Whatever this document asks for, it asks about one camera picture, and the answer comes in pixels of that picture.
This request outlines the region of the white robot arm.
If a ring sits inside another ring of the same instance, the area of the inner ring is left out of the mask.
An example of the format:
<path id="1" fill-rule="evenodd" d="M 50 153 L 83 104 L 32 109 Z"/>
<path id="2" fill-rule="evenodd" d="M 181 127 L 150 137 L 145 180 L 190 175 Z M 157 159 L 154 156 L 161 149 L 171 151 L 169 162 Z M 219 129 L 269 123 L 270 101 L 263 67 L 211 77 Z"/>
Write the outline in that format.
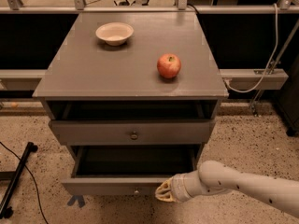
<path id="1" fill-rule="evenodd" d="M 176 174 L 155 191 L 163 202 L 183 203 L 203 195 L 239 191 L 293 217 L 299 217 L 299 182 L 239 172 L 218 161 L 205 161 L 196 171 Z"/>

